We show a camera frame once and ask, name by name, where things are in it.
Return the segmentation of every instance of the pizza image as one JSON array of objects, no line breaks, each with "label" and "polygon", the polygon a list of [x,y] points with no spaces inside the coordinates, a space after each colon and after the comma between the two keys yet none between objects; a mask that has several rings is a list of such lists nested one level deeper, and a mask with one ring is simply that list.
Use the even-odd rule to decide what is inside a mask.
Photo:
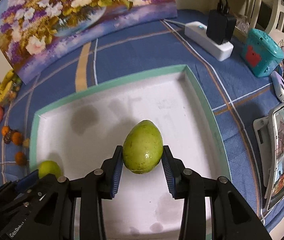
[{"label": "pizza image", "polygon": [[281,174],[281,176],[275,183],[273,191],[272,191],[272,196],[275,196],[277,193],[279,193],[283,187],[284,187],[284,172]]}]

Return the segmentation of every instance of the white tray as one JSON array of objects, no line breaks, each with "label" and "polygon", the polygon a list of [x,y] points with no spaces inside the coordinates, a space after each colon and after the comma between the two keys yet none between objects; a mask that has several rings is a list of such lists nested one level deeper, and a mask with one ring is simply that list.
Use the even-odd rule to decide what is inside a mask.
[{"label": "white tray", "polygon": [[[72,94],[34,117],[30,168],[54,160],[70,180],[84,177],[111,158],[138,122],[159,128],[175,158],[201,176],[231,179],[224,144],[208,101],[186,65],[118,78]],[[168,192],[162,164],[138,175],[123,166],[119,191],[103,200],[108,239],[177,239],[183,200]],[[206,198],[207,238],[211,210]],[[78,236],[79,202],[75,218]]]}]

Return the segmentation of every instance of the green mango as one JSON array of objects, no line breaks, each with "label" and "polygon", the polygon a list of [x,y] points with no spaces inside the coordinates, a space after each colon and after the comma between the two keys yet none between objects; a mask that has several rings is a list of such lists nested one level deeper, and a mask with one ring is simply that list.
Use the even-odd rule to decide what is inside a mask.
[{"label": "green mango", "polygon": [[123,144],[124,165],[136,174],[151,171],[160,162],[162,153],[161,133],[149,120],[134,126]]}]

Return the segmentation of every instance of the green fruit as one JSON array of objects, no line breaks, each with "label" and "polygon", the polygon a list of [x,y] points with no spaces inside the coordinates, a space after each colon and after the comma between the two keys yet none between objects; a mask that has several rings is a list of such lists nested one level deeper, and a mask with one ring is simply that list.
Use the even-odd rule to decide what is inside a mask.
[{"label": "green fruit", "polygon": [[151,171],[161,160],[163,140],[158,128],[149,120],[139,122],[123,144],[123,162],[132,172]]},{"label": "green fruit", "polygon": [[40,163],[38,170],[39,170],[39,179],[42,179],[49,173],[55,175],[57,179],[60,176],[62,176],[62,172],[59,165],[54,161],[44,161]]}]

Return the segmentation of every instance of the bunch of bananas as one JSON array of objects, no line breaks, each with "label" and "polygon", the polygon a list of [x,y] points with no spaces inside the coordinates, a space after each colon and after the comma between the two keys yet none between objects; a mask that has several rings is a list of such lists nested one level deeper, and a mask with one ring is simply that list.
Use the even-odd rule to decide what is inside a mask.
[{"label": "bunch of bananas", "polygon": [[[12,91],[12,85],[17,84],[15,86],[15,91]],[[8,95],[8,92],[12,92],[11,94],[14,96],[12,99],[16,97],[16,92],[20,89],[21,79],[14,73],[14,70],[11,69],[7,72],[3,81],[0,83],[0,102]]]}]

